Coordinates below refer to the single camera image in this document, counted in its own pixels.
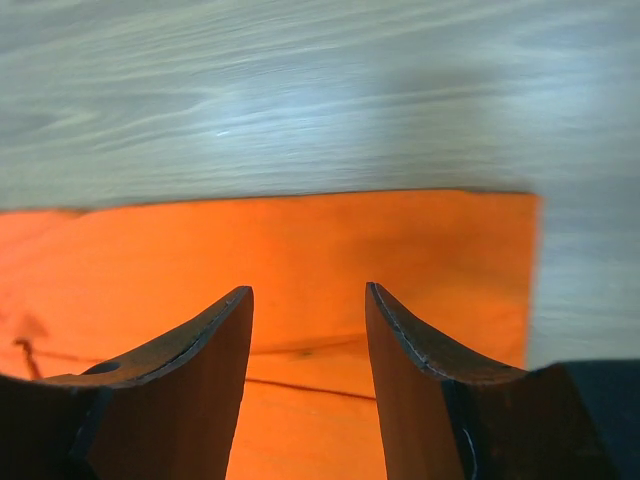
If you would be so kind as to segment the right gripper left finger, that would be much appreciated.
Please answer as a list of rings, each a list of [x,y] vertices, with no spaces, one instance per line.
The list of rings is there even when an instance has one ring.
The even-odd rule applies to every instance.
[[[248,365],[254,297],[79,374],[1,380],[5,479],[222,479]]]

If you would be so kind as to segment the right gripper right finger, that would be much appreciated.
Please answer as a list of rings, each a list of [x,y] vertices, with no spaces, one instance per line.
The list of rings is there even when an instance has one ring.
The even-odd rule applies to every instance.
[[[366,331],[391,479],[635,479],[639,363],[526,371],[423,322],[377,283]]]

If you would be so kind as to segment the orange t-shirt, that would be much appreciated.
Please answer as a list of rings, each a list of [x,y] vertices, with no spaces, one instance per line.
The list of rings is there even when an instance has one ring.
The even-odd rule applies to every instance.
[[[523,366],[540,200],[395,191],[1,218],[1,370],[78,373],[254,292],[232,479],[386,475],[365,287]]]

